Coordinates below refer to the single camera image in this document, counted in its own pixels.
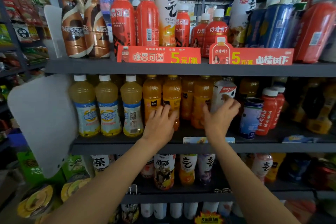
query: blue and purple drink can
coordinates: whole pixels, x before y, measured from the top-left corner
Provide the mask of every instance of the blue and purple drink can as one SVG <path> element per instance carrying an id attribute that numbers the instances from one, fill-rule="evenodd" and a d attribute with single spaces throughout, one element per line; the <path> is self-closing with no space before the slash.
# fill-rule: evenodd
<path id="1" fill-rule="evenodd" d="M 250 24 L 247 28 L 245 47 L 258 47 L 260 28 L 264 20 L 266 9 L 254 10 L 251 14 Z"/>
<path id="2" fill-rule="evenodd" d="M 283 48 L 293 4 L 270 5 L 260 29 L 260 48 Z"/>
<path id="3" fill-rule="evenodd" d="M 240 135 L 246 139 L 253 139 L 259 125 L 259 118 L 263 110 L 264 101 L 260 98 L 248 97 L 245 100 L 244 112 L 240 120 Z"/>

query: person's right hand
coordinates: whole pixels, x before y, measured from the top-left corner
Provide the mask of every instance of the person's right hand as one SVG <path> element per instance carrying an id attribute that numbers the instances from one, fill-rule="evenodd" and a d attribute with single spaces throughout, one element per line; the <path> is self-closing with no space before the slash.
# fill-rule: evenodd
<path id="1" fill-rule="evenodd" d="M 239 108 L 240 103 L 233 98 L 227 99 L 213 114 L 209 112 L 207 105 L 203 106 L 204 129 L 210 144 L 224 140 L 230 123 L 238 114 Z"/>

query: white bottle cap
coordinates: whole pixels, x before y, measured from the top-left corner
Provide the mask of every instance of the white bottle cap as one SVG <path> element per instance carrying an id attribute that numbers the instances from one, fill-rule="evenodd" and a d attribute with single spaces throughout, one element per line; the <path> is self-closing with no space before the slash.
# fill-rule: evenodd
<path id="1" fill-rule="evenodd" d="M 109 74 L 100 74 L 99 75 L 99 81 L 101 81 L 101 82 L 111 81 L 111 77 L 110 77 Z"/>
<path id="2" fill-rule="evenodd" d="M 264 88 L 262 94 L 270 97 L 276 97 L 278 95 L 278 91 L 272 88 Z"/>
<path id="3" fill-rule="evenodd" d="M 201 16 L 202 21 L 210 21 L 210 14 L 204 13 Z"/>
<path id="4" fill-rule="evenodd" d="M 140 4 L 140 0 L 133 0 L 132 6 L 138 6 Z"/>
<path id="5" fill-rule="evenodd" d="M 136 82 L 137 76 L 134 74 L 128 74 L 126 75 L 126 82 Z"/>
<path id="6" fill-rule="evenodd" d="M 183 11 L 189 11 L 189 6 L 188 6 L 188 4 L 185 4 L 185 3 L 180 3 L 180 4 L 178 4 L 178 9 L 177 9 L 178 11 L 179 10 L 183 10 Z"/>
<path id="7" fill-rule="evenodd" d="M 225 37 L 217 37 L 217 42 L 226 43 Z"/>
<path id="8" fill-rule="evenodd" d="M 279 93 L 284 93 L 286 88 L 283 86 L 272 86 L 271 89 L 276 90 Z"/>
<path id="9" fill-rule="evenodd" d="M 224 9 L 222 9 L 222 8 L 216 9 L 213 12 L 213 17 L 224 17 Z"/>
<path id="10" fill-rule="evenodd" d="M 85 74 L 74 75 L 73 79 L 75 80 L 75 82 L 86 81 L 86 75 Z"/>

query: person's left arm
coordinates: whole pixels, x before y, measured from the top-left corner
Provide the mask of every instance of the person's left arm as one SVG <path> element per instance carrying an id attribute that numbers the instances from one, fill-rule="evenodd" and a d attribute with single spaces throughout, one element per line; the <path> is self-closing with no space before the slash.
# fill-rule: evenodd
<path id="1" fill-rule="evenodd" d="M 46 220 L 46 224 L 106 224 L 129 186 L 146 163 L 168 143 L 177 113 L 158 107 L 147 121 L 142 138 L 116 162 L 72 195 Z"/>

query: round container lid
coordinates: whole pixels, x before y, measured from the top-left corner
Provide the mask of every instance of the round container lid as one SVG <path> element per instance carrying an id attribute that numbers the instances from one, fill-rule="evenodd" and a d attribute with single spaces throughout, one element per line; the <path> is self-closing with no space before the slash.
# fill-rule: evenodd
<path id="1" fill-rule="evenodd" d="M 210 14 L 204 13 L 201 16 L 202 21 L 210 21 Z"/>
<path id="2" fill-rule="evenodd" d="M 63 203 L 89 181 L 91 181 L 91 178 L 86 173 L 79 173 L 70 177 L 66 184 L 63 185 L 63 188 L 61 190 L 61 199 Z"/>
<path id="3" fill-rule="evenodd" d="M 75 80 L 75 82 L 86 81 L 86 75 L 85 74 L 74 75 L 73 79 Z"/>
<path id="4" fill-rule="evenodd" d="M 45 184 L 32 188 L 22 198 L 17 207 L 17 214 L 22 218 L 36 219 L 48 211 L 54 196 L 51 185 Z"/>
<path id="5" fill-rule="evenodd" d="M 279 93 L 284 93 L 286 88 L 283 86 L 272 86 L 271 89 L 276 90 Z"/>
<path id="6" fill-rule="evenodd" d="M 100 74 L 99 75 L 99 81 L 101 81 L 101 82 L 111 81 L 111 77 L 110 77 L 109 74 Z"/>
<path id="7" fill-rule="evenodd" d="M 128 74 L 126 75 L 126 82 L 136 82 L 137 76 L 134 74 Z"/>
<path id="8" fill-rule="evenodd" d="M 178 5 L 178 10 L 183 10 L 183 11 L 189 11 L 189 6 L 188 4 L 179 4 Z"/>
<path id="9" fill-rule="evenodd" d="M 225 37 L 218 37 L 218 38 L 217 38 L 217 41 L 218 41 L 218 42 L 226 43 Z"/>
<path id="10" fill-rule="evenodd" d="M 213 17 L 224 17 L 224 9 L 222 9 L 222 8 L 216 9 L 213 12 Z"/>
<path id="11" fill-rule="evenodd" d="M 138 6 L 140 4 L 140 0 L 133 0 L 132 6 Z"/>
<path id="12" fill-rule="evenodd" d="M 276 97 L 278 95 L 278 91 L 272 88 L 264 88 L 262 94 L 270 97 Z"/>

